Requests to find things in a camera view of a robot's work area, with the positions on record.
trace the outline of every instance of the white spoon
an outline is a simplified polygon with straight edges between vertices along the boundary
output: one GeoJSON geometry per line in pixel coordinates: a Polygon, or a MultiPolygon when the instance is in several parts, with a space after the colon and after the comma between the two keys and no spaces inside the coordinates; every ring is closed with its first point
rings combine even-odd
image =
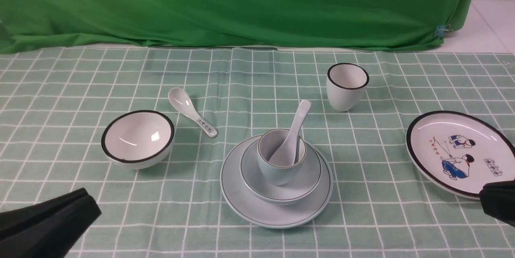
{"type": "Polygon", "coordinates": [[[276,166],[290,166],[297,160],[298,142],[299,142],[299,131],[304,123],[304,119],[311,108],[311,102],[308,100],[302,100],[295,113],[295,118],[291,123],[286,139],[283,144],[272,154],[272,157],[268,160],[270,164],[276,166]]]}
{"type": "Polygon", "coordinates": [[[216,129],[198,115],[186,91],[181,88],[172,88],[168,92],[168,100],[175,110],[196,122],[209,137],[215,138],[218,135],[216,129]]]}

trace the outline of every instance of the binder clip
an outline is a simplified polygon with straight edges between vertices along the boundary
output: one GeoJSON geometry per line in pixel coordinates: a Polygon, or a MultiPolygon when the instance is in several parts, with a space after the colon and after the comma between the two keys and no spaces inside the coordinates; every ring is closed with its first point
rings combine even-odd
{"type": "Polygon", "coordinates": [[[515,227],[515,181],[484,185],[480,201],[485,214],[515,227]]]}
{"type": "Polygon", "coordinates": [[[0,213],[0,257],[64,258],[100,215],[84,188],[0,213]]]}
{"type": "Polygon", "coordinates": [[[443,39],[445,36],[452,35],[453,32],[454,31],[451,28],[451,24],[450,23],[447,24],[447,25],[439,25],[439,26],[436,27],[434,38],[435,39],[443,39]]]}

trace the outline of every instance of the white floor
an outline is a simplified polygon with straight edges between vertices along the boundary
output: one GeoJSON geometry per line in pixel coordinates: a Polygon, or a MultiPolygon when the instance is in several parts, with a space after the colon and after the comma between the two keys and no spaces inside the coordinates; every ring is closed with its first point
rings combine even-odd
{"type": "MultiPolygon", "coordinates": [[[[127,45],[97,45],[127,47],[127,45]]],[[[290,51],[347,51],[337,48],[279,47],[290,51]]],[[[446,36],[435,52],[515,54],[515,0],[472,0],[462,29],[446,36]]]]}

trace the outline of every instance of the bowl rim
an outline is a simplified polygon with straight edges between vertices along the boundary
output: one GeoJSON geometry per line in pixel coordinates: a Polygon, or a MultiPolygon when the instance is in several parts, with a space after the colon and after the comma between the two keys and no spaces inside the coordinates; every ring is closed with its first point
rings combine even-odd
{"type": "Polygon", "coordinates": [[[109,125],[103,131],[102,139],[101,139],[101,146],[102,146],[103,153],[105,153],[105,155],[107,155],[110,159],[113,159],[115,161],[119,161],[119,162],[125,163],[125,164],[143,163],[144,161],[149,161],[150,159],[157,157],[159,154],[161,154],[163,151],[165,151],[170,146],[174,136],[175,136],[175,127],[173,126],[173,122],[171,122],[170,118],[168,118],[166,115],[164,115],[161,112],[154,111],[154,110],[137,110],[137,111],[132,111],[129,113],[125,113],[124,115],[118,116],[118,118],[114,119],[111,123],[109,123],[109,125]],[[166,144],[163,148],[161,148],[158,152],[156,152],[155,154],[153,154],[149,157],[145,157],[144,159],[137,159],[135,161],[127,161],[125,159],[119,159],[118,157],[115,157],[113,154],[111,154],[111,152],[109,152],[109,150],[105,146],[105,137],[106,137],[109,129],[111,128],[111,126],[113,126],[114,123],[118,122],[118,120],[120,120],[124,117],[127,117],[132,114],[136,114],[136,113],[153,113],[153,114],[157,114],[160,117],[164,118],[170,125],[170,130],[171,130],[170,138],[166,142],[166,144]]]}
{"type": "Polygon", "coordinates": [[[265,161],[265,163],[267,165],[272,166],[274,168],[280,168],[280,169],[289,169],[289,168],[294,168],[294,167],[300,165],[302,163],[302,161],[304,161],[304,157],[306,157],[306,152],[307,152],[307,144],[304,141],[304,139],[302,139],[302,137],[300,137],[300,135],[298,135],[298,138],[300,139],[300,141],[302,141],[302,144],[304,144],[304,152],[303,152],[304,154],[302,155],[302,157],[299,158],[299,161],[297,161],[296,163],[294,163],[292,165],[289,165],[289,166],[277,166],[277,165],[271,164],[271,163],[269,163],[268,159],[266,159],[263,156],[263,154],[261,154],[261,151],[260,151],[261,139],[263,139],[265,137],[265,135],[267,135],[269,133],[272,133],[274,131],[288,131],[289,132],[289,129],[287,129],[287,128],[274,128],[274,129],[271,129],[271,130],[263,133],[263,135],[261,135],[261,137],[257,141],[257,153],[259,154],[261,159],[263,161],[265,161]]]}
{"type": "Polygon", "coordinates": [[[359,89],[365,88],[368,85],[368,82],[370,82],[370,76],[368,76],[368,72],[366,71],[366,69],[364,69],[363,67],[361,67],[359,65],[353,64],[351,62],[339,62],[338,64],[334,64],[327,70],[327,78],[329,79],[329,81],[331,81],[331,83],[333,83],[333,85],[335,85],[341,89],[346,89],[346,90],[359,90],[359,89]],[[365,81],[365,83],[359,87],[345,87],[345,86],[342,86],[342,85],[338,84],[337,82],[335,82],[335,80],[333,80],[333,78],[331,78],[331,71],[334,68],[336,68],[337,66],[342,66],[342,65],[353,65],[353,66],[358,67],[359,69],[362,69],[362,71],[365,73],[365,75],[367,77],[367,80],[365,81]]]}
{"type": "Polygon", "coordinates": [[[294,198],[289,198],[289,199],[275,199],[275,198],[271,198],[271,197],[268,197],[268,196],[265,196],[265,194],[262,194],[260,192],[258,192],[256,189],[254,189],[248,182],[247,182],[247,179],[245,179],[245,176],[243,175],[243,157],[247,154],[247,152],[249,151],[249,149],[251,148],[251,146],[253,146],[254,144],[256,144],[256,151],[258,150],[257,147],[257,142],[259,141],[256,140],[254,142],[252,142],[246,149],[245,151],[243,152],[243,155],[241,156],[241,159],[239,161],[239,175],[241,176],[241,178],[243,179],[243,183],[247,186],[247,188],[250,190],[250,192],[252,192],[256,197],[260,198],[260,199],[263,199],[265,201],[268,201],[268,202],[272,202],[272,203],[277,203],[277,204],[281,204],[281,203],[285,203],[285,204],[288,204],[288,203],[292,203],[292,202],[296,202],[300,199],[303,199],[304,197],[308,196],[309,194],[311,194],[316,188],[317,186],[320,184],[320,179],[322,177],[322,161],[320,160],[320,157],[318,156],[317,152],[308,144],[306,144],[309,148],[311,148],[311,150],[313,150],[315,152],[315,155],[317,156],[317,161],[318,161],[318,168],[320,169],[319,172],[318,172],[318,179],[316,181],[316,183],[313,185],[313,187],[311,187],[311,189],[309,189],[309,191],[305,192],[304,194],[298,196],[298,197],[294,197],[294,198]]]}

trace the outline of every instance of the cartoon figure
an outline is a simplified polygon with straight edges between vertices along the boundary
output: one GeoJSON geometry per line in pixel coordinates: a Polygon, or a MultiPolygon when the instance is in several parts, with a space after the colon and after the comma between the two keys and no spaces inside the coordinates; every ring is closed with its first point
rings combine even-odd
{"type": "Polygon", "coordinates": [[[443,172],[449,176],[451,180],[465,179],[469,176],[470,163],[474,162],[474,157],[465,154],[463,157],[453,158],[452,155],[448,159],[442,159],[443,172]]]}
{"type": "Polygon", "coordinates": [[[476,142],[471,139],[467,139],[467,137],[461,135],[453,135],[449,136],[449,143],[453,145],[454,148],[471,148],[476,145],[476,142]]]}

